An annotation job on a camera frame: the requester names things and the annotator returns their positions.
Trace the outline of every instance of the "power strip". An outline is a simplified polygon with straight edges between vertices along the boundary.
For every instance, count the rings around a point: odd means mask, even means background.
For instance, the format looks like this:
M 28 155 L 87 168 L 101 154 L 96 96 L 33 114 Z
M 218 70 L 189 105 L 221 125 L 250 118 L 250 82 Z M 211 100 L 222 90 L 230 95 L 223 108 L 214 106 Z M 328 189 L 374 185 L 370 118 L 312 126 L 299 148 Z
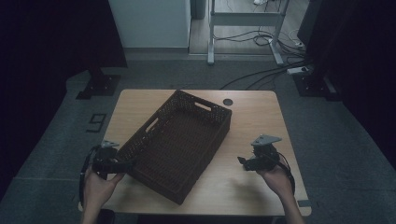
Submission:
M 296 67 L 296 68 L 290 68 L 288 69 L 288 75 L 298 75 L 298 74 L 304 74 L 307 73 L 309 70 L 307 67 Z

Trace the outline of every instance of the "person's right hand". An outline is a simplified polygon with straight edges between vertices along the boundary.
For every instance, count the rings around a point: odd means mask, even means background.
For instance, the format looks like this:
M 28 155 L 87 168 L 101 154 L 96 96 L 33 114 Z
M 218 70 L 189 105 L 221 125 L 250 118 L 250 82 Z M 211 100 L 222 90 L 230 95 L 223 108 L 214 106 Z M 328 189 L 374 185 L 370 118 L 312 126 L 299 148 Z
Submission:
M 286 165 L 283 159 L 281 159 L 280 162 Z M 256 173 L 262 176 L 262 178 L 265 180 L 265 183 L 267 183 L 268 187 L 275 194 L 277 194 L 277 196 L 280 197 L 284 196 L 285 194 L 292 195 L 290 180 L 287 177 L 286 172 L 280 166 L 277 165 L 271 171 L 261 170 L 256 171 Z

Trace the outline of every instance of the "black curtain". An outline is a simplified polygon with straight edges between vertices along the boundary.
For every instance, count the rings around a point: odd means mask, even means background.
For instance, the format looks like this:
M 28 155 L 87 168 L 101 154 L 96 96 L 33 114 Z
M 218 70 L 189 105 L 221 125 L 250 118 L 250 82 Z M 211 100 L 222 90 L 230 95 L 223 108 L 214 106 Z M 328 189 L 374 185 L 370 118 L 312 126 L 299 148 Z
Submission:
M 322 0 L 307 53 L 396 167 L 394 1 Z
M 1 196 L 46 130 L 66 80 L 87 69 L 125 67 L 107 0 L 14 0 L 0 3 Z

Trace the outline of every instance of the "wrist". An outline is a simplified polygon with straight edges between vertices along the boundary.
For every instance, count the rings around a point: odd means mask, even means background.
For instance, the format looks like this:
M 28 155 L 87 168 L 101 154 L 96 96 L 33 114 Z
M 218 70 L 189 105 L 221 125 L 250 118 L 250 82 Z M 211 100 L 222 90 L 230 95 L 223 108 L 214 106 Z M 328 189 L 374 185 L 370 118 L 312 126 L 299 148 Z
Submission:
M 294 199 L 294 195 L 292 194 L 291 191 L 283 191 L 283 192 L 279 192 L 277 194 L 277 196 L 279 197 L 280 201 L 282 203 L 286 203 L 286 202 L 290 202 L 290 201 L 295 201 Z
M 82 211 L 81 224 L 94 224 L 97 222 L 101 208 L 86 206 Z

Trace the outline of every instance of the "forearm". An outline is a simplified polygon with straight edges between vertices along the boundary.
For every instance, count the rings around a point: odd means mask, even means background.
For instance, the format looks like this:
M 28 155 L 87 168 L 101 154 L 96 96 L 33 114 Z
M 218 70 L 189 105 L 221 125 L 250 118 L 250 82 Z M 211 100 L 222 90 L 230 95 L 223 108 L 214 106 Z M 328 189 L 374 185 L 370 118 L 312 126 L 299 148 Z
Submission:
M 285 218 L 288 224 L 305 224 L 303 216 L 298 209 L 297 202 L 292 194 L 279 196 L 285 210 Z

